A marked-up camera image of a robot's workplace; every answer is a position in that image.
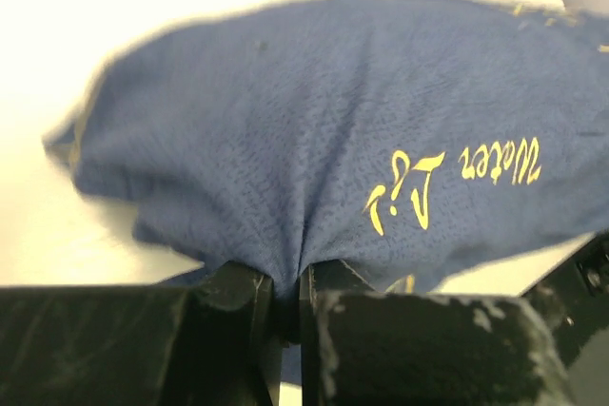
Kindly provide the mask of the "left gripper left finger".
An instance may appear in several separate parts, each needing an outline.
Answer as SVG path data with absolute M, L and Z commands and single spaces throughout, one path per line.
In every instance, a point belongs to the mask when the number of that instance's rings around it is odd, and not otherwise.
M 272 405 L 270 278 L 1 291 L 5 405 Z

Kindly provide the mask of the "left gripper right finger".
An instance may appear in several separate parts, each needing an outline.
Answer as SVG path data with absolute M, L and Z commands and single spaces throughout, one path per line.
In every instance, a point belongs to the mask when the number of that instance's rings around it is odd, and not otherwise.
M 517 298 L 386 295 L 313 265 L 300 336 L 306 405 L 604 405 L 608 238 Z

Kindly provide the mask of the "blue pillowcase with fish print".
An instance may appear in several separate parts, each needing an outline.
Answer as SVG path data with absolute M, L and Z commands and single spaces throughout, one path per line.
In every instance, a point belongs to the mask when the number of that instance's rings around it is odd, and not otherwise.
M 608 19 L 473 0 L 306 0 L 114 58 L 45 150 L 133 235 L 269 275 L 425 293 L 608 226 Z

